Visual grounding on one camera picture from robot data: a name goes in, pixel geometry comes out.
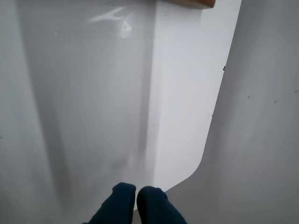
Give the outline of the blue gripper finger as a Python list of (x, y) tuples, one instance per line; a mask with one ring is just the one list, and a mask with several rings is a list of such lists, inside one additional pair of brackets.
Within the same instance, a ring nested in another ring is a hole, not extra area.
[(93, 215), (90, 224), (130, 224), (133, 219), (136, 186), (121, 182)]
[(143, 224), (183, 224), (185, 219), (160, 188), (143, 187), (137, 195), (138, 213)]

